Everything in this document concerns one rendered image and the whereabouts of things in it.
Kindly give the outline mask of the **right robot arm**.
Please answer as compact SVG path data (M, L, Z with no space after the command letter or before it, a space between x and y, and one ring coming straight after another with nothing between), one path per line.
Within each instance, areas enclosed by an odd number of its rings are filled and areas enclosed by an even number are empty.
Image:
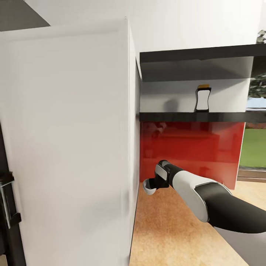
M266 266L266 211L231 194L221 183L163 160L150 188L172 186L194 215L210 223L249 266Z

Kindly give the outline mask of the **coffee cup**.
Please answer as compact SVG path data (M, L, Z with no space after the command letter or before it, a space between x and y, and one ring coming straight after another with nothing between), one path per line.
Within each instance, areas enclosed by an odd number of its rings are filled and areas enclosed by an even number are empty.
M152 195L156 190L157 188L154 188L154 189L151 189L150 188L150 184L149 184L149 179L146 179L142 182L143 184L143 190L146 194L148 195Z

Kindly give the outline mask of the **bottle of coffee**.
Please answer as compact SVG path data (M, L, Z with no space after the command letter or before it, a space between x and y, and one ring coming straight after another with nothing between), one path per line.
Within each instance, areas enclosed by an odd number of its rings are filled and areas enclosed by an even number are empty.
M199 85L196 94L196 105L194 112L209 112L208 99L211 92L209 85Z

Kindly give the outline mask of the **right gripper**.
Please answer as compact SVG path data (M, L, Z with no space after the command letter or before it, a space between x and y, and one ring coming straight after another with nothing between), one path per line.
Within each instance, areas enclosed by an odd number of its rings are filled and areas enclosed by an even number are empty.
M151 178L149 179L149 184L150 184L150 188L154 189L154 188L168 188L169 187L169 183L167 183L166 181L164 183L161 183L157 180L157 178Z

